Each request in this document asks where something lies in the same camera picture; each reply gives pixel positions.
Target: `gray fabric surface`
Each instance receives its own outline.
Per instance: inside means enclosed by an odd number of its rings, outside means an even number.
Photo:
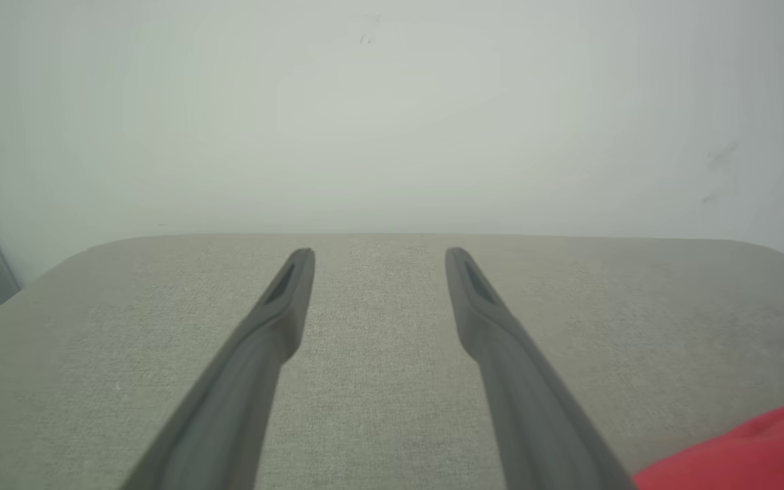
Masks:
[[[444,251],[473,254],[632,472],[784,404],[784,255],[738,242],[185,235],[0,307],[0,488],[116,488],[295,248],[317,254],[258,487],[503,488]]]

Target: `textured gray fabric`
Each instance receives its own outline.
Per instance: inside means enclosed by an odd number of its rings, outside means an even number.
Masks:
[[[503,488],[444,251],[473,254],[636,471],[784,404],[784,255],[738,242],[186,235],[0,307],[0,488],[116,488],[287,255],[316,250],[259,488]]]

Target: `red fabric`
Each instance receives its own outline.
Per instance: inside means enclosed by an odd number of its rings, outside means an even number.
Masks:
[[[640,490],[784,490],[784,407],[641,471]]]

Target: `white wall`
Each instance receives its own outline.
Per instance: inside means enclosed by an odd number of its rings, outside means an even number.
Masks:
[[[19,279],[279,231],[784,252],[784,0],[0,0]]]

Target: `red cloth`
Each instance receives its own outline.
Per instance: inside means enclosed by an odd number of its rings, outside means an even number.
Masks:
[[[640,490],[784,490],[784,407],[641,471]]]

